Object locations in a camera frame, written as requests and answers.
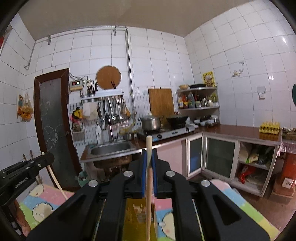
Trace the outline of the steel sink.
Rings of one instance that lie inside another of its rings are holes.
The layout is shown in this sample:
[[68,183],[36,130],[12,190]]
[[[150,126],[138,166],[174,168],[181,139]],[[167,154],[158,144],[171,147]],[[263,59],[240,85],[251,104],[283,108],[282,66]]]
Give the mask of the steel sink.
[[81,155],[80,162],[88,163],[109,160],[139,153],[140,151],[141,149],[137,148],[130,141],[121,141],[100,146],[86,146]]

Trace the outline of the red gas cylinder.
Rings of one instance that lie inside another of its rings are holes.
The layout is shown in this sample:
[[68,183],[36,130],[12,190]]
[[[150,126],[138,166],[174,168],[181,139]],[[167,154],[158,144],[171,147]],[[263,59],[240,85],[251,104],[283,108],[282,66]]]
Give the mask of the red gas cylinder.
[[295,193],[295,154],[286,153],[280,173],[277,174],[273,192],[292,197]]

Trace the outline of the wooden chopstick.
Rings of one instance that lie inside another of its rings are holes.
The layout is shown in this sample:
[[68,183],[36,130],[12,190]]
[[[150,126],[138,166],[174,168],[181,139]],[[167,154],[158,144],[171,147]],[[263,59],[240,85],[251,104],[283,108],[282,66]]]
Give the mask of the wooden chopstick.
[[56,185],[56,187],[59,189],[59,191],[61,192],[61,194],[63,195],[63,197],[65,198],[65,200],[68,200],[67,195],[65,194],[64,190],[62,189],[61,185],[59,184],[52,168],[51,168],[51,164],[54,161],[54,155],[51,153],[45,153],[45,152],[41,152],[42,156],[45,156],[46,162],[47,162],[47,170],[49,172],[49,175],[51,176],[51,179],[53,180],[54,184]]
[[146,219],[146,239],[150,241],[151,216],[152,216],[152,136],[146,138],[147,146],[147,174],[146,174],[146,201],[147,201],[147,219]]

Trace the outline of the yellow egg tray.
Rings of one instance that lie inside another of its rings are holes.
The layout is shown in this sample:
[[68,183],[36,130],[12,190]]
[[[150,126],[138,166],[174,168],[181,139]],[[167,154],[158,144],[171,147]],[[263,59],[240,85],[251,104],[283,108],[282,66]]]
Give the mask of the yellow egg tray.
[[260,125],[259,132],[272,134],[272,135],[278,135],[280,132],[280,123],[265,121]]

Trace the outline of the round wooden board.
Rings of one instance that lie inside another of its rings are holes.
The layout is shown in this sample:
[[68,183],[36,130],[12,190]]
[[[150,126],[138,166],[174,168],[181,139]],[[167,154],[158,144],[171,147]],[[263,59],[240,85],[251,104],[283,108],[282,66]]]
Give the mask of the round wooden board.
[[121,82],[121,72],[115,66],[103,66],[96,73],[96,83],[103,89],[116,89]]

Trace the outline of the wall pipe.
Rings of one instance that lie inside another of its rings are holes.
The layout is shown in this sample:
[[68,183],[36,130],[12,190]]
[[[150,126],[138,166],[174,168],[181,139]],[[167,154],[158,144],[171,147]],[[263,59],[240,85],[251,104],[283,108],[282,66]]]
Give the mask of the wall pipe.
[[24,89],[33,93],[34,78],[41,74],[69,68],[74,76],[94,80],[97,71],[112,65],[121,72],[121,88],[126,96],[133,95],[130,103],[133,109],[139,107],[142,91],[154,84],[151,59],[155,57],[173,69],[165,68],[165,86],[182,84],[192,80],[189,55],[184,38],[157,32],[149,37],[146,29],[84,28],[66,31],[35,43],[29,72],[24,81]]

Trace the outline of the hanging orange bag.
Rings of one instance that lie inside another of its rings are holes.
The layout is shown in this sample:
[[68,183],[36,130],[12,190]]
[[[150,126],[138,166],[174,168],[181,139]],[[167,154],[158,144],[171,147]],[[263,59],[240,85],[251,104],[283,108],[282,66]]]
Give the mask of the hanging orange bag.
[[28,93],[26,93],[24,96],[18,96],[17,107],[17,118],[19,118],[22,122],[30,122],[34,115],[34,109],[32,107]]

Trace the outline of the gas stove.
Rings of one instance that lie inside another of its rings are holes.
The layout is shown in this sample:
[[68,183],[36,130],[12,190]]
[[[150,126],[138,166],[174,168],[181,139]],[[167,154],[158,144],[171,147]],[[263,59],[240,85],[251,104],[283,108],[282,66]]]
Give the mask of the gas stove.
[[152,137],[152,142],[159,142],[169,138],[174,138],[184,134],[191,133],[195,130],[194,126],[185,126],[177,129],[163,129],[158,131],[144,131],[142,128],[137,129],[137,136],[141,140],[146,140],[147,136]]

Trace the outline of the kitchen counter cabinet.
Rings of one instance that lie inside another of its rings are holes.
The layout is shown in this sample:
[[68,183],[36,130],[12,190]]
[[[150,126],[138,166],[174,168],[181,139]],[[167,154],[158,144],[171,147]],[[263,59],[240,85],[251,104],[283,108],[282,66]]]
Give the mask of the kitchen counter cabinet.
[[219,125],[153,144],[169,146],[169,156],[159,157],[187,179],[201,174],[262,197],[273,173],[280,137],[262,134],[258,128]]

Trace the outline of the dark glass door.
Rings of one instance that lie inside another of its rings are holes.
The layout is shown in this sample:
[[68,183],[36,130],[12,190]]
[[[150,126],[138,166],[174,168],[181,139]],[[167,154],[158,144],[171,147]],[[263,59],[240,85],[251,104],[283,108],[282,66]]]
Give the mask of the dark glass door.
[[54,155],[50,165],[62,189],[80,189],[77,178],[82,171],[74,147],[69,114],[69,69],[35,77],[34,120],[40,151]]

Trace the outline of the yellow perforated utensil holder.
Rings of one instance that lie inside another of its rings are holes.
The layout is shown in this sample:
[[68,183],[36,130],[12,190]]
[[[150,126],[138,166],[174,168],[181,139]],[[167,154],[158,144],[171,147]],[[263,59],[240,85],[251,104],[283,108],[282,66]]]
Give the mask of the yellow perforated utensil holder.
[[146,240],[146,200],[126,199],[122,240]]

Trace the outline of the hanging utensil rack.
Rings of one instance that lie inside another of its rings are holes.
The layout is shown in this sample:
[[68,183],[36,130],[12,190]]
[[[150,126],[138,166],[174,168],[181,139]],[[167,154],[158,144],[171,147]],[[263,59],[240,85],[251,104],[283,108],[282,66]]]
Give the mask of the hanging utensil rack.
[[86,91],[81,94],[82,110],[79,116],[88,121],[98,121],[99,125],[123,123],[131,117],[123,98],[119,82],[107,80],[99,85],[93,80],[87,81]]

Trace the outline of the corner wall shelf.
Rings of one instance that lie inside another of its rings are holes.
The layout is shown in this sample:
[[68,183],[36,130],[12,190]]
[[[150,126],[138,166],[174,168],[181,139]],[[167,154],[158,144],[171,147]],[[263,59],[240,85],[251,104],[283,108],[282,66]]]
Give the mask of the corner wall shelf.
[[178,113],[200,126],[215,126],[220,123],[220,104],[217,86],[205,84],[181,85],[176,91]]

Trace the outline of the rectangular wooden cutting board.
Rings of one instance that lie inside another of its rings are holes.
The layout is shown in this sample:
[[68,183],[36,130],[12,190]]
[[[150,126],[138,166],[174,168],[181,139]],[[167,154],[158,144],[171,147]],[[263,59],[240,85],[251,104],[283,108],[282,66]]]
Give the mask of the rectangular wooden cutting board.
[[167,117],[175,114],[173,96],[170,88],[148,89],[149,104],[153,116],[158,117],[162,125],[168,125]]

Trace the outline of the steel cooking pot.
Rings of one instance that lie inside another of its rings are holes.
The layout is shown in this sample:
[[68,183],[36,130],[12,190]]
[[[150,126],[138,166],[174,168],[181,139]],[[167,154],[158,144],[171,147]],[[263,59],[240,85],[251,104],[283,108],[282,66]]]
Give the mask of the steel cooking pot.
[[141,122],[141,127],[144,131],[159,131],[161,129],[161,120],[160,118],[153,116],[151,113],[142,116],[139,121]]

